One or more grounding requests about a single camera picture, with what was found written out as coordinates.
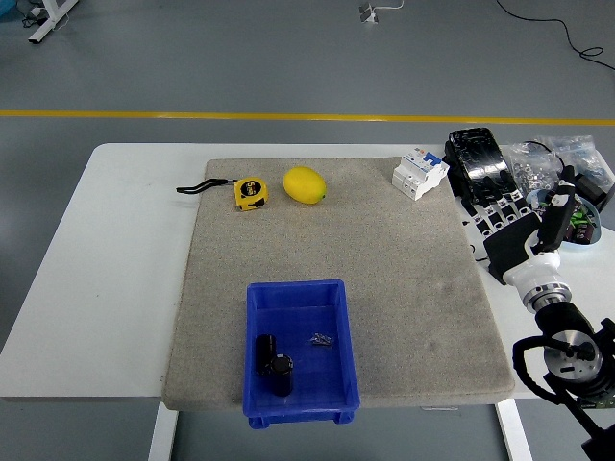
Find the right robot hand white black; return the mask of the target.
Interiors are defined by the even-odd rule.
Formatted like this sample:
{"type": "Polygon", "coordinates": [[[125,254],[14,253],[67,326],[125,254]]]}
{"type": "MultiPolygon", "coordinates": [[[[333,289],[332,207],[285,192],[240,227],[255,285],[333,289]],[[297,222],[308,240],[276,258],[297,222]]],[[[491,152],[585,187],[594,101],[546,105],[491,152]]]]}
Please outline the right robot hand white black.
{"type": "Polygon", "coordinates": [[[489,273],[499,283],[515,287],[531,311],[569,302],[570,287],[558,273],[558,249],[576,207],[574,168],[563,168],[541,213],[530,208],[510,173],[503,170],[501,178],[509,188],[507,193],[489,177],[475,184],[474,198],[483,214],[470,196],[461,201],[483,237],[489,273]]]}

